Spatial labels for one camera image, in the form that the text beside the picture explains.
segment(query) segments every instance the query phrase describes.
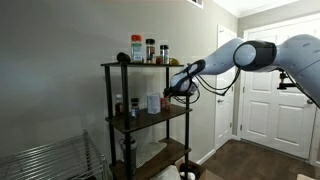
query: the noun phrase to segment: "cup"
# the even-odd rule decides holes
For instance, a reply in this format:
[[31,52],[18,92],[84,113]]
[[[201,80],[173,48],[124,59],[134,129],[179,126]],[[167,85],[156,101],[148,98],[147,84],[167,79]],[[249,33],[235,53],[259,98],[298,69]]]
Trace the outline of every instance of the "cup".
[[160,93],[150,92],[147,94],[147,109],[149,114],[160,113]]

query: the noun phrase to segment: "black lid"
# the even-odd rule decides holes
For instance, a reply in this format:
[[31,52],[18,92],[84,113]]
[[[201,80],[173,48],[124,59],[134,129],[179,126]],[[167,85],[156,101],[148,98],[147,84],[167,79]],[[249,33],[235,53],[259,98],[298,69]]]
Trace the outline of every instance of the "black lid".
[[156,41],[154,39],[146,39],[147,44],[154,44]]
[[161,45],[160,49],[169,49],[169,46],[168,45]]
[[139,98],[131,98],[131,102],[139,102]]

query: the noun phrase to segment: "metal shelving unit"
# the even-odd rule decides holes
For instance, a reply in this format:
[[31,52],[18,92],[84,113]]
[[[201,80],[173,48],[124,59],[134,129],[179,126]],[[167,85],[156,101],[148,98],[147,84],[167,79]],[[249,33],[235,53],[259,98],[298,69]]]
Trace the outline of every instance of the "metal shelving unit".
[[[165,68],[166,69],[166,88],[169,88],[169,68],[182,67],[183,65],[167,65],[167,64],[127,64],[127,63],[107,63],[101,64],[105,69],[106,78],[106,93],[108,102],[108,116],[106,121],[109,123],[110,132],[110,145],[111,145],[111,156],[112,164],[110,164],[110,170],[113,173],[115,179],[150,179],[157,173],[161,172],[167,166],[174,164],[174,162],[181,157],[185,157],[185,164],[188,165],[189,156],[188,153],[191,151],[189,148],[189,112],[192,111],[189,107],[189,96],[186,96],[186,106],[172,105],[171,111],[164,111],[156,115],[150,115],[146,109],[139,111],[139,117],[132,120],[129,116],[129,92],[128,92],[128,68]],[[123,115],[113,116],[113,103],[112,103],[112,92],[111,92],[111,75],[110,67],[121,68],[122,78],[122,97],[123,97]],[[184,145],[170,138],[170,119],[185,115],[185,143]],[[151,160],[146,162],[145,165],[137,169],[135,175],[131,175],[131,163],[124,164],[121,161],[117,161],[116,150],[115,150],[115,137],[114,128],[119,130],[125,135],[126,143],[126,159],[131,162],[130,148],[130,133],[138,131],[140,129],[153,126],[160,122],[166,122],[166,137],[160,142],[167,143],[167,147],[158,153]]]
[[83,135],[0,158],[0,179],[106,179],[106,158]]

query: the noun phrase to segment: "white door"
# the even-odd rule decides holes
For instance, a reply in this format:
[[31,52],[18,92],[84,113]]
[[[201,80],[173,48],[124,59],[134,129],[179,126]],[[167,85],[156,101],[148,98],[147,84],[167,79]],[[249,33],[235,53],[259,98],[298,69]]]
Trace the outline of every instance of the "white door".
[[[314,33],[312,24],[302,23],[248,33],[247,39],[281,44]],[[297,88],[278,90],[279,82],[279,71],[245,73],[241,137],[307,159],[316,106]]]
[[[237,37],[235,32],[227,28],[218,26],[218,48]],[[235,68],[217,76],[217,88],[223,88],[231,84],[234,79]],[[215,150],[231,139],[232,119],[233,119],[233,87],[229,89],[225,96],[216,96],[215,110]]]

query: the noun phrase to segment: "jar lid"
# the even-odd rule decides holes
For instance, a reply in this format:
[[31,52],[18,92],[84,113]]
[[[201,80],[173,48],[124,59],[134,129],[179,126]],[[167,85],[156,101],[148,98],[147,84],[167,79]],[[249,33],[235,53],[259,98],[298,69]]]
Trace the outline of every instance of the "jar lid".
[[154,39],[146,39],[147,44],[154,44],[156,41]]
[[131,102],[139,102],[139,98],[131,98]]
[[141,41],[141,36],[138,34],[131,35],[131,41]]
[[169,46],[168,45],[161,45],[160,49],[169,49]]

